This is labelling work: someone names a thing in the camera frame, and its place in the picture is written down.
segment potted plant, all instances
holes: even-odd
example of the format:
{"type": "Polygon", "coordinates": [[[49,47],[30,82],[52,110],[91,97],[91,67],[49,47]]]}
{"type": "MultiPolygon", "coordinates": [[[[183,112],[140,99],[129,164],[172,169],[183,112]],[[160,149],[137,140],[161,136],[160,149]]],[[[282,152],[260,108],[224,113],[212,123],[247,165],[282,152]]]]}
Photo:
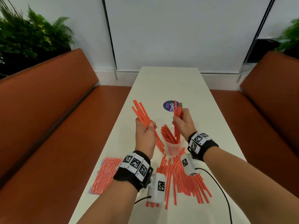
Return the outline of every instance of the potted plant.
{"type": "Polygon", "coordinates": [[[70,51],[72,30],[59,17],[53,24],[28,6],[24,18],[0,0],[0,79],[70,51]]]}
{"type": "Polygon", "coordinates": [[[293,19],[291,24],[277,39],[281,44],[275,50],[299,59],[299,18],[293,19]]]}

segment forearm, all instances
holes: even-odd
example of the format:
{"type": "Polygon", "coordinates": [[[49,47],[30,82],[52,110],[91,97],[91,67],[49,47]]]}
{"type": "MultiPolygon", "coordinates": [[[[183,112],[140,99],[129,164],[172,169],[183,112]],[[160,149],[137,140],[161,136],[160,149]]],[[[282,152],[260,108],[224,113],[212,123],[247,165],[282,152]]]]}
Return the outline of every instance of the forearm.
{"type": "Polygon", "coordinates": [[[218,147],[204,161],[251,223],[298,223],[299,199],[258,169],[218,147]]]}
{"type": "Polygon", "coordinates": [[[113,180],[77,224],[128,223],[137,193],[131,183],[113,180]]]}

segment left hand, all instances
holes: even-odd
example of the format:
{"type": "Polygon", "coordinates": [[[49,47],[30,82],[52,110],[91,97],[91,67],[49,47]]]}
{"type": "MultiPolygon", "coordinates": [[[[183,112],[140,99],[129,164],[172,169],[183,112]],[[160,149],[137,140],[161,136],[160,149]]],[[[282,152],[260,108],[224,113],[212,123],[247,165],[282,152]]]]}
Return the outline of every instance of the left hand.
{"type": "Polygon", "coordinates": [[[152,159],[154,155],[154,149],[156,146],[155,129],[157,128],[156,123],[151,120],[147,129],[142,122],[136,119],[136,146],[135,150],[139,150],[152,159]]]}

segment green plant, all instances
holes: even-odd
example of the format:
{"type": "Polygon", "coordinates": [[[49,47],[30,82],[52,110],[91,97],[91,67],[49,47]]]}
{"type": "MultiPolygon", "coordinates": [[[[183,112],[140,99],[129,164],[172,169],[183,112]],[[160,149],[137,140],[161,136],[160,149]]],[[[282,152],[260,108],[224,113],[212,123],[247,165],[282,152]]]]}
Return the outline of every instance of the green plant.
{"type": "Polygon", "coordinates": [[[299,45],[299,18],[293,19],[291,23],[292,25],[277,39],[281,44],[275,49],[276,51],[283,52],[286,49],[292,49],[299,45]]]}
{"type": "Polygon", "coordinates": [[[53,24],[42,15],[36,14],[28,6],[27,19],[7,0],[0,0],[0,55],[3,52],[20,53],[28,58],[36,58],[39,48],[54,51],[68,47],[72,40],[72,30],[64,24],[68,17],[59,17],[53,24]]]}

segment pile of straws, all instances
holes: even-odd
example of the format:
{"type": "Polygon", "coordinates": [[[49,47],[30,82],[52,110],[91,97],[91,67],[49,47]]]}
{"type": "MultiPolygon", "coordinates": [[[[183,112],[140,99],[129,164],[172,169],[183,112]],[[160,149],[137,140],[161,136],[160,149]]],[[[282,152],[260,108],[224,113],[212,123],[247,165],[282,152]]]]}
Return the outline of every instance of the pile of straws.
{"type": "Polygon", "coordinates": [[[173,179],[173,194],[174,194],[174,205],[177,205],[176,194],[184,193],[187,196],[194,196],[197,198],[198,203],[203,204],[204,200],[202,195],[207,203],[210,203],[207,195],[212,197],[211,193],[207,189],[207,186],[203,182],[203,178],[200,174],[195,176],[186,175],[184,168],[181,163],[181,155],[185,153],[185,148],[182,150],[181,154],[170,158],[167,165],[166,155],[162,158],[160,167],[157,168],[157,173],[162,173],[166,176],[166,191],[165,191],[165,209],[168,210],[169,195],[170,195],[170,186],[171,178],[173,179]]]}
{"type": "MultiPolygon", "coordinates": [[[[147,126],[151,123],[149,116],[147,115],[146,110],[144,109],[142,103],[140,102],[138,104],[138,102],[136,100],[133,100],[134,105],[136,106],[136,109],[134,108],[134,106],[132,107],[133,111],[135,112],[135,114],[137,115],[138,119],[144,124],[144,126],[147,128],[147,126]]],[[[156,130],[155,130],[155,136],[156,136],[156,146],[158,147],[158,149],[160,150],[160,152],[162,154],[164,154],[164,144],[162,142],[162,140],[160,139],[160,137],[158,136],[156,130]]]]}
{"type": "Polygon", "coordinates": [[[112,182],[116,173],[116,167],[122,162],[119,158],[105,158],[101,164],[101,169],[97,174],[94,184],[89,190],[91,194],[101,195],[101,193],[112,182]]]}
{"type": "MultiPolygon", "coordinates": [[[[173,113],[174,113],[174,116],[177,116],[177,117],[183,119],[184,113],[182,112],[182,107],[180,107],[180,106],[178,107],[176,104],[176,101],[175,101],[175,108],[174,108],[173,113]]],[[[181,143],[181,134],[178,130],[178,125],[176,123],[174,124],[174,136],[166,124],[161,128],[161,134],[162,134],[164,140],[168,143],[171,143],[171,144],[181,143]]]]}

